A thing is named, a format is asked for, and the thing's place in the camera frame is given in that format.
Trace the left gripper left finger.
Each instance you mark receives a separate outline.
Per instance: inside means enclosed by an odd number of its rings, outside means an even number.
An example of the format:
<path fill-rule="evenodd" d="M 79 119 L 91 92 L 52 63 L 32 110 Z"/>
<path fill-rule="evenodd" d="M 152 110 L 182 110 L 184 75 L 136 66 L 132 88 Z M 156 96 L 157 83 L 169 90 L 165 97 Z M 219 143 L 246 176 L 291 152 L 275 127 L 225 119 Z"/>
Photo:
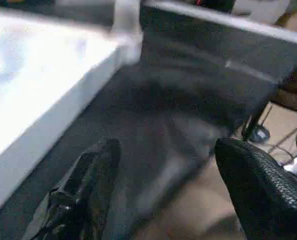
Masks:
<path fill-rule="evenodd" d="M 46 194 L 23 239 L 100 240 L 120 159 L 117 139 L 103 139 L 86 149 Z"/>

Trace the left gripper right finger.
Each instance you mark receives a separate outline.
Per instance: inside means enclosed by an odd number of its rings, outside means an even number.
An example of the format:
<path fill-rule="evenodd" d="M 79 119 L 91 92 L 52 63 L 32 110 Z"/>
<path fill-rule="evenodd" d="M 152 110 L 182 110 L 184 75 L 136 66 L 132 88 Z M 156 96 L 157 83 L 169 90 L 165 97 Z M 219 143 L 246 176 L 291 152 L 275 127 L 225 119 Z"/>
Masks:
<path fill-rule="evenodd" d="M 297 240 L 297 181 L 268 153 L 220 138 L 215 160 L 248 240 Z"/>

